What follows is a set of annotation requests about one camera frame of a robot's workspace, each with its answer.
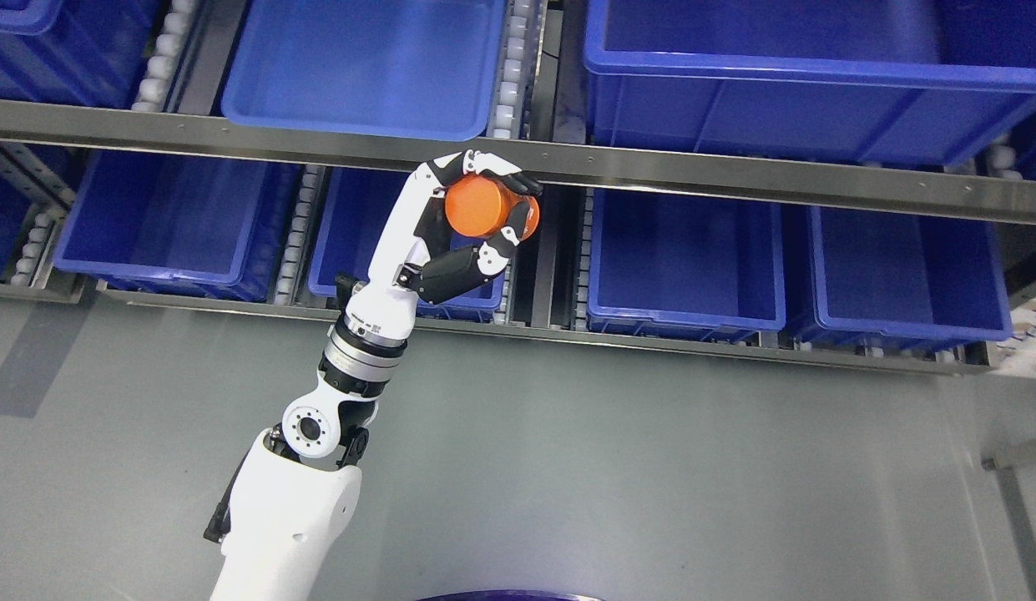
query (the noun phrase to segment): orange cylinder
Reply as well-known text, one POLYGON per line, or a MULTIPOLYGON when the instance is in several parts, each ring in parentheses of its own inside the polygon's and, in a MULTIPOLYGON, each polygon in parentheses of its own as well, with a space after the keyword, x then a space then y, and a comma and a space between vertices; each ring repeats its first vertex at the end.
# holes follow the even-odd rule
POLYGON ((464 236, 487 238, 507 223, 510 209, 525 200, 531 206, 525 220, 525 233, 521 239, 533 235, 540 225, 540 203, 529 195, 514 194, 495 179, 469 174, 448 190, 444 213, 454 231, 464 236))

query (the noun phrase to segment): robotic arm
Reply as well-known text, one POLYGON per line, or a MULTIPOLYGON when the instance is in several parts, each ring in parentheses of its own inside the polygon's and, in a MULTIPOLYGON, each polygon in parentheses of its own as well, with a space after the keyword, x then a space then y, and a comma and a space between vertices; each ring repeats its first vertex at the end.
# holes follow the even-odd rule
POLYGON ((341 316, 316 370, 316 388, 251 445, 204 537, 225 564, 213 601, 305 600, 328 548, 346 528, 362 487, 357 461, 376 399, 414 327, 418 299, 441 303, 498 277, 525 235, 531 208, 515 203, 506 224, 473 247, 449 251, 450 187, 468 174, 538 197, 539 182, 490 152, 465 151, 415 169, 396 200, 369 265, 369 282, 336 281, 341 316), (342 448, 338 468, 304 464, 342 448))

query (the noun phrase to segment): metal shelf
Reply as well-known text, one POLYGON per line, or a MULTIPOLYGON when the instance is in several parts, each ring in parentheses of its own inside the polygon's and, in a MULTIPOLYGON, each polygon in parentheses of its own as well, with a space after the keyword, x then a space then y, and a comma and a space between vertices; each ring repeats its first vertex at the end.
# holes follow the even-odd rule
POLYGON ((529 140, 404 140, 222 117, 0 101, 0 140, 87 148, 411 170, 464 148, 497 152, 541 181, 1036 225, 1036 182, 845 165, 643 151, 529 140))
MULTIPOLYGON (((1036 182, 983 178, 972 174, 908 171, 848 165, 703 155, 692 152, 644 151, 587 145, 583 128, 583 0, 568 0, 565 10, 547 10, 540 0, 540 54, 528 90, 528 137, 468 142, 400 140, 347 134, 240 126, 215 113, 224 88, 225 67, 238 37, 248 0, 205 0, 180 67, 166 101, 173 113, 0 101, 0 141, 61 144, 83 148, 132 149, 198 156, 284 161, 337 167, 408 171, 430 156, 464 148, 497 152, 521 165, 542 182, 558 183, 544 198, 545 216, 556 217, 541 228, 530 278, 511 281, 522 288, 526 306, 517 323, 478 324, 419 319, 420 330, 536 339, 627 349, 665 350, 732 359, 797 363, 911 373, 960 374, 995 369, 988 345, 970 345, 937 356, 908 356, 881 349, 811 349, 766 334, 753 345, 692 342, 583 332, 575 326, 575 226, 586 187, 726 197, 978 218, 1036 225, 1036 182)), ((300 289, 289 304, 242 303, 114 290, 99 284, 106 296, 134 305, 219 311, 277 318, 335 320, 300 289)), ((508 311, 513 315, 513 304, 508 311)))
MULTIPOLYGON (((272 316, 274 318, 320 320, 320 322, 334 322, 339 316, 338 311, 314 307, 278 306, 266 303, 243 303, 240 300, 168 296, 149 292, 114 290, 109 288, 105 282, 98 282, 97 289, 98 292, 106 296, 127 303, 128 305, 193 309, 193 311, 232 313, 232 315, 244 316, 272 316)), ((724 343, 693 342, 667 338, 597 334, 550 327, 528 327, 524 326, 524 324, 482 324, 462 322, 461 320, 419 318, 415 327, 423 331, 566 342, 572 343, 572 345, 613 346, 617 347, 617 349, 663 350, 669 351, 669 353, 707 354, 708 356, 715 357, 755 359, 755 361, 809 366, 943 374, 943 376, 947 376, 948 374, 983 373, 994 369, 994 367, 987 364, 987 345, 973 345, 965 349, 960 347, 956 350, 957 354, 953 354, 951 357, 940 356, 933 360, 902 356, 877 357, 868 356, 868 354, 851 354, 838 350, 793 350, 778 349, 778 347, 772 346, 724 345, 724 343)))

